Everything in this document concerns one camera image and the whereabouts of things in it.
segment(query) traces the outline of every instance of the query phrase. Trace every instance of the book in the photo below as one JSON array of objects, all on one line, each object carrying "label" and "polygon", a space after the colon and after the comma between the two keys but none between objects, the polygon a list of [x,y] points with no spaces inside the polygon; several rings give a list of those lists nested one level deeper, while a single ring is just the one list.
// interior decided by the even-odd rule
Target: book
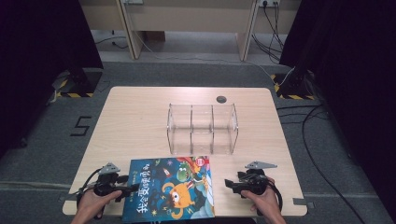
[{"label": "book", "polygon": [[139,190],[125,198],[123,223],[215,216],[209,158],[131,160],[128,186]]}]

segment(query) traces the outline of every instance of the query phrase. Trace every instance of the power outlet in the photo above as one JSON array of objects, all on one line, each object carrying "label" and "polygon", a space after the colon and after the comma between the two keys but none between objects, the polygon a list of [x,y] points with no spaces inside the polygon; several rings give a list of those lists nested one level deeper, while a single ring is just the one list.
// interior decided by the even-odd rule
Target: power outlet
[{"label": "power outlet", "polygon": [[276,3],[279,6],[280,0],[260,0],[259,6],[263,7],[264,1],[267,2],[267,7],[275,7]]}]

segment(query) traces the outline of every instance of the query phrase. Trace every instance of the black curtain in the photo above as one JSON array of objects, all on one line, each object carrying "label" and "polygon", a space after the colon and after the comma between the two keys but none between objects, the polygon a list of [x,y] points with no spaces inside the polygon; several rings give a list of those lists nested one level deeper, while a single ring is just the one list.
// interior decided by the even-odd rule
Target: black curtain
[{"label": "black curtain", "polygon": [[[302,1],[280,63],[297,64],[324,6],[324,0]],[[396,1],[342,1],[332,17],[306,69],[396,221]]]},{"label": "black curtain", "polygon": [[0,157],[24,137],[65,70],[103,68],[78,0],[0,2]]}]

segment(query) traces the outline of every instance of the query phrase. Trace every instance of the cartoon character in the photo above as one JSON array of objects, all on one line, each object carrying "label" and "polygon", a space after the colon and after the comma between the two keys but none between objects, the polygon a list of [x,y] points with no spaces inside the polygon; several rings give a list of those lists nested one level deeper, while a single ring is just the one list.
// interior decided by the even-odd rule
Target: cartoon character
[{"label": "cartoon character", "polygon": [[163,192],[166,191],[167,187],[172,188],[169,194],[172,198],[174,207],[180,209],[177,214],[175,212],[172,212],[172,218],[179,219],[183,216],[184,208],[195,204],[195,202],[191,200],[191,196],[189,192],[189,183],[185,182],[178,184],[176,186],[173,183],[166,183],[163,185]]},{"label": "cartoon character", "polygon": [[178,181],[186,182],[191,178],[191,175],[190,165],[185,161],[181,162],[176,175]]}]

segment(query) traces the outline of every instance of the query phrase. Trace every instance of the yellow black warning tape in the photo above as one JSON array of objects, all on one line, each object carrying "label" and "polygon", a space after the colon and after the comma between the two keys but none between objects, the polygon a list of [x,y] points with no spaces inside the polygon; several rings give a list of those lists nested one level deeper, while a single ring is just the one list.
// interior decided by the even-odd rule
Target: yellow black warning tape
[{"label": "yellow black warning tape", "polygon": [[[271,75],[271,79],[273,81],[275,81],[276,75]],[[292,99],[292,100],[314,100],[314,96],[313,95],[309,95],[309,94],[295,94],[295,95],[285,95],[282,94],[282,92],[279,91],[279,86],[278,83],[276,83],[274,85],[275,87],[275,92],[277,97],[281,98],[281,99]]]},{"label": "yellow black warning tape", "polygon": [[64,88],[67,84],[67,81],[69,79],[65,79],[60,88],[59,92],[57,93],[57,97],[71,97],[71,98],[81,98],[81,97],[93,97],[93,92],[67,92],[67,91],[62,91],[62,88]]},{"label": "yellow black warning tape", "polygon": [[72,97],[72,98],[93,97],[93,93],[58,92],[57,96]]}]

